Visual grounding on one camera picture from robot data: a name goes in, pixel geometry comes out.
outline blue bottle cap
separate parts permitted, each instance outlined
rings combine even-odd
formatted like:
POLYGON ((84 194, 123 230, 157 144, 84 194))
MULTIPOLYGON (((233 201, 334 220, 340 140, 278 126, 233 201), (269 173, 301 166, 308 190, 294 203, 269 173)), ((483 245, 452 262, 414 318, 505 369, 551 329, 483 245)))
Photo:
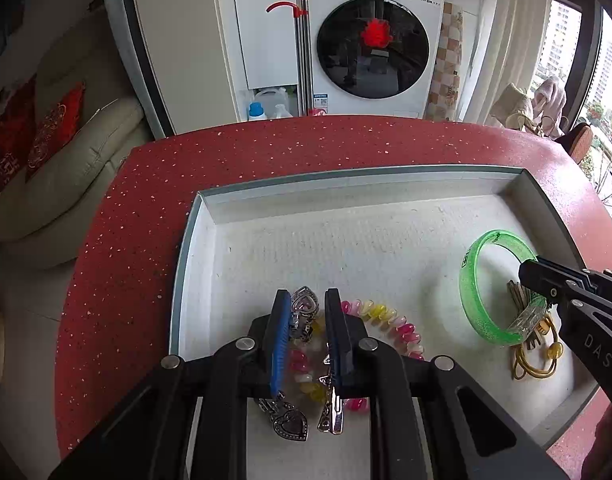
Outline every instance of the blue bottle cap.
POLYGON ((254 101, 250 104, 250 108, 248 109, 248 114, 250 117, 259 117, 264 114, 264 109, 262 108, 261 103, 254 101))

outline tray rim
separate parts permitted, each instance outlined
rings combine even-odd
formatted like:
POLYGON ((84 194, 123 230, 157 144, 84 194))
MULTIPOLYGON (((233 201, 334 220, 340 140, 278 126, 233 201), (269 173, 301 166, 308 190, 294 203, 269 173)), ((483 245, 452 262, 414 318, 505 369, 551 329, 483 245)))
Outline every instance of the tray rim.
POLYGON ((522 174, 522 172, 528 173, 523 168, 514 168, 512 166, 487 166, 484 164, 426 164, 421 166, 381 166, 375 168, 355 168, 352 170, 313 171, 311 173, 276 176, 273 178, 263 178, 260 180, 251 180, 248 182, 237 182, 234 184, 228 184, 226 186, 211 187, 209 189, 197 191, 197 194, 193 199, 193 204, 188 215, 188 220, 186 221, 186 225, 184 227, 184 234, 182 236, 182 242, 179 247, 179 255, 177 256, 177 267, 175 269, 175 278, 173 280, 173 297, 171 302, 170 323, 168 328, 168 353, 177 354, 179 352, 179 324, 181 316, 182 288, 184 283, 184 275, 186 273, 186 264, 188 262, 190 241, 193 236, 195 221, 199 213, 199 208, 202 205, 203 197, 226 194, 235 191, 245 191, 259 187, 280 186, 281 184, 292 184, 295 182, 308 182, 310 180, 326 180, 351 176, 373 176, 409 173, 461 173, 464 171, 473 173, 477 171, 483 171, 485 173, 509 173, 516 175, 520 175, 522 174))
MULTIPOLYGON (((180 244, 179 256, 177 257, 177 267, 175 270, 175 278, 173 282, 173 295, 172 305, 170 311, 170 323, 168 331, 168 353, 178 354, 179 352, 179 332, 180 332, 180 316, 181 316, 181 305, 182 305, 182 289, 184 283, 184 276, 186 273, 186 264, 188 262, 188 253, 190 250, 190 242, 193 236, 195 228, 196 218, 199 213, 199 209, 204 201, 204 197, 215 196, 220 194, 227 194, 237 191, 244 191, 256 188, 280 186, 282 184, 293 184, 297 182, 308 182, 311 180, 328 180, 333 178, 345 178, 345 177, 356 177, 356 176, 375 176, 375 175, 390 175, 390 174, 413 174, 413 173, 507 173, 514 174, 516 177, 524 174, 531 181, 535 189, 544 199, 544 202, 548 206, 548 209, 553 213, 554 219, 562 228, 564 236, 568 239, 569 244, 573 248, 574 255, 576 257, 580 268, 586 267, 584 264, 583 256, 579 253, 577 245, 573 240, 572 236, 566 224, 562 221, 559 213, 554 208, 550 198, 544 193, 544 190, 539 183, 532 176, 530 171, 526 168, 519 168, 513 166, 493 166, 485 164, 424 164, 418 166, 379 166, 374 168, 355 168, 352 170, 332 170, 332 171, 313 171, 311 173, 300 173, 294 175, 277 176, 273 178, 264 178, 260 180, 251 180, 248 182, 237 182, 234 184, 228 184, 226 186, 211 187, 209 189, 197 191, 195 198, 188 215, 188 220, 184 228, 182 236, 182 242, 180 244)), ((566 430, 572 425, 572 423, 579 416, 579 413, 588 405, 590 400, 595 396, 599 390, 599 384, 595 383, 589 396, 580 403, 578 409, 574 414, 563 424, 558 431, 553 433, 553 436, 543 444, 544 449, 548 449, 560 437, 566 432, 566 430)))

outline red pillow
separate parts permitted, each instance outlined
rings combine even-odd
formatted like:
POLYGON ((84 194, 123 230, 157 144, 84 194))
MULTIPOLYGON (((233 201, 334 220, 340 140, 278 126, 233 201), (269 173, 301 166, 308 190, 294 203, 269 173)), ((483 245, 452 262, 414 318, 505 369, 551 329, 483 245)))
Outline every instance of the red pillow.
POLYGON ((10 98, 0 117, 0 191, 26 162, 35 139, 35 76, 10 98))
POLYGON ((59 101, 37 126, 37 133, 28 154, 26 181, 78 132, 84 83, 78 83, 59 101))

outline red hook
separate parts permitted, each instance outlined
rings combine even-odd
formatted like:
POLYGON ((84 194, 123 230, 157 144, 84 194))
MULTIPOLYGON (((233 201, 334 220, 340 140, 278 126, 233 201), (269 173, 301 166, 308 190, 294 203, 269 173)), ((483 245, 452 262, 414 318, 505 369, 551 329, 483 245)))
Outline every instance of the red hook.
POLYGON ((276 7, 281 7, 281 6, 292 7, 292 16, 295 19, 297 19, 300 16, 303 16, 304 14, 308 14, 308 10, 301 10, 298 6, 296 6, 295 4, 292 4, 291 2, 275 2, 273 5, 271 5, 270 7, 266 9, 266 12, 270 12, 276 7))

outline washing machine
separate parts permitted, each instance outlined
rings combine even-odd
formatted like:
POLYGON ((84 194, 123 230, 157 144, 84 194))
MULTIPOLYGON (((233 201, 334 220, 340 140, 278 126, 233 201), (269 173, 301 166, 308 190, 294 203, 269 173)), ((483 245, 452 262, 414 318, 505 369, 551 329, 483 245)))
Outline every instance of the washing machine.
POLYGON ((444 0, 308 0, 318 114, 421 118, 444 0))

